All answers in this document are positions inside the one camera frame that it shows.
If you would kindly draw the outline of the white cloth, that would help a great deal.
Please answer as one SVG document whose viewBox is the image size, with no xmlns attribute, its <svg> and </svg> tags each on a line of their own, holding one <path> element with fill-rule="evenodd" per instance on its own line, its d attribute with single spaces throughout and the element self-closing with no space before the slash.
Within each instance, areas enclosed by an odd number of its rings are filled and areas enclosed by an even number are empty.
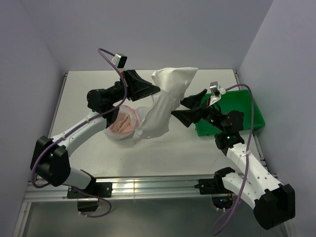
<svg viewBox="0 0 316 237">
<path fill-rule="evenodd" d="M 171 112 L 180 106 L 198 68 L 164 68 L 153 72 L 152 80 L 160 92 L 152 95 L 153 105 L 135 129 L 135 143 L 161 137 L 169 131 Z"/>
</svg>

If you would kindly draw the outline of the beige bra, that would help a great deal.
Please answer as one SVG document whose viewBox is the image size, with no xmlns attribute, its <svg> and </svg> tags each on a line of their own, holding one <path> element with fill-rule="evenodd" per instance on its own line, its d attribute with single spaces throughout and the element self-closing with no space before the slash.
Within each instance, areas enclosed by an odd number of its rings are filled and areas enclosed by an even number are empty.
<svg viewBox="0 0 316 237">
<path fill-rule="evenodd" d="M 113 133 L 123 134 L 132 132 L 135 128 L 135 121 L 133 117 L 124 112 L 119 112 L 115 122 L 109 127 L 110 131 Z"/>
</svg>

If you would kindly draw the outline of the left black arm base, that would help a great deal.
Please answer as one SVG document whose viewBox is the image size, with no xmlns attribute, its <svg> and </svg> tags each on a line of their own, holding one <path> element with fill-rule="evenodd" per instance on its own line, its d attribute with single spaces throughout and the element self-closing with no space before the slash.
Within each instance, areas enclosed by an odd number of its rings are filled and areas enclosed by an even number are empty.
<svg viewBox="0 0 316 237">
<path fill-rule="evenodd" d="M 96 182 L 86 189 L 69 187 L 67 199 L 77 200 L 77 209 L 87 215 L 100 215 L 101 210 L 109 210 L 112 205 L 107 200 L 112 196 L 111 182 Z"/>
</svg>

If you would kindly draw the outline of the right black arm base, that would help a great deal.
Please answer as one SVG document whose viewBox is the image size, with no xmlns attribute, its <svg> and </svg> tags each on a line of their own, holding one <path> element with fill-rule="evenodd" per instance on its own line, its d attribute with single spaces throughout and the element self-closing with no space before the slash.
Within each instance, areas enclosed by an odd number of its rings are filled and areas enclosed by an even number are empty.
<svg viewBox="0 0 316 237">
<path fill-rule="evenodd" d="M 226 210 L 233 206 L 233 192 L 227 190 L 222 182 L 222 179 L 218 176 L 214 176 L 210 179 L 199 179 L 198 184 L 194 186 L 199 190 L 201 195 L 211 195 L 212 204 L 215 209 Z"/>
</svg>

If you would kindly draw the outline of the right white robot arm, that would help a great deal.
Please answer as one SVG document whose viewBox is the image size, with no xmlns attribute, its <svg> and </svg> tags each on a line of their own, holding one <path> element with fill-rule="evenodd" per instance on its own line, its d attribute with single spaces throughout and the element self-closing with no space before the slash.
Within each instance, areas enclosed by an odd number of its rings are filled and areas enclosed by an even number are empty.
<svg viewBox="0 0 316 237">
<path fill-rule="evenodd" d="M 295 191 L 271 175 L 249 150 L 240 135 L 245 113 L 237 110 L 222 112 L 217 103 L 222 95 L 219 90 L 214 94 L 203 90 L 184 98 L 181 105 L 186 110 L 173 111 L 172 115 L 185 127 L 203 120 L 220 130 L 214 135 L 216 146 L 240 169 L 243 177 L 226 167 L 216 171 L 212 179 L 199 180 L 195 187 L 201 194 L 237 194 L 238 200 L 251 207 L 259 225 L 269 230 L 295 217 Z"/>
</svg>

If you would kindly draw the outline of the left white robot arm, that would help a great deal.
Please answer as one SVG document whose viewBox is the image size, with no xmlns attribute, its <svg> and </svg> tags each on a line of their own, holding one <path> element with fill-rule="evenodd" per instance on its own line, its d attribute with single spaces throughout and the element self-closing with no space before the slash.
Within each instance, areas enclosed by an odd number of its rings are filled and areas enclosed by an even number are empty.
<svg viewBox="0 0 316 237">
<path fill-rule="evenodd" d="M 79 123 L 61 134 L 36 141 L 30 169 L 31 182 L 36 188 L 36 176 L 48 185 L 69 186 L 72 191 L 91 197 L 97 191 L 96 178 L 83 170 L 71 168 L 71 154 L 96 133 L 112 125 L 119 108 L 126 99 L 137 101 L 160 91 L 160 88 L 142 79 L 135 70 L 123 71 L 120 80 L 107 89 L 93 89 L 87 93 L 87 106 L 91 112 Z"/>
</svg>

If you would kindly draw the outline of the green plastic tray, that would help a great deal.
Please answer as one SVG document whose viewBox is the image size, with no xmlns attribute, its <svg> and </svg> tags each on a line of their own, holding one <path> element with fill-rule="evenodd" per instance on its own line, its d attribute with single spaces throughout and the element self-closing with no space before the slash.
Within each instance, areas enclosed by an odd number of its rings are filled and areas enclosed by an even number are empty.
<svg viewBox="0 0 316 237">
<path fill-rule="evenodd" d="M 229 91 L 224 94 L 221 100 L 218 102 L 222 113 L 226 114 L 232 110 L 240 111 L 244 113 L 243 127 L 244 130 L 250 130 L 251 126 L 251 97 L 249 91 L 244 90 L 236 90 Z M 257 107 L 256 103 L 254 103 L 254 124 L 253 131 L 263 128 L 265 126 L 265 121 L 263 116 Z M 219 129 L 212 126 L 208 122 L 204 120 L 200 120 L 195 124 L 196 132 L 198 136 L 211 136 L 215 134 L 221 133 Z"/>
</svg>

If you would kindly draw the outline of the aluminium frame rail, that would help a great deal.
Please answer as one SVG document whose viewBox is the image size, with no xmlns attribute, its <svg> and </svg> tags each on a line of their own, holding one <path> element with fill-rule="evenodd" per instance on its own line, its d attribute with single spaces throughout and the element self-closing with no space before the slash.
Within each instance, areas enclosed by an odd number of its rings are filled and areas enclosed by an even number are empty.
<svg viewBox="0 0 316 237">
<path fill-rule="evenodd" d="M 98 179 L 97 182 L 111 182 L 112 194 L 107 200 L 195 198 L 203 197 L 194 188 L 199 179 L 210 179 L 211 175 L 156 176 L 156 177 L 113 177 Z M 76 201 L 67 198 L 67 186 L 46 186 L 37 189 L 28 183 L 23 202 Z"/>
</svg>

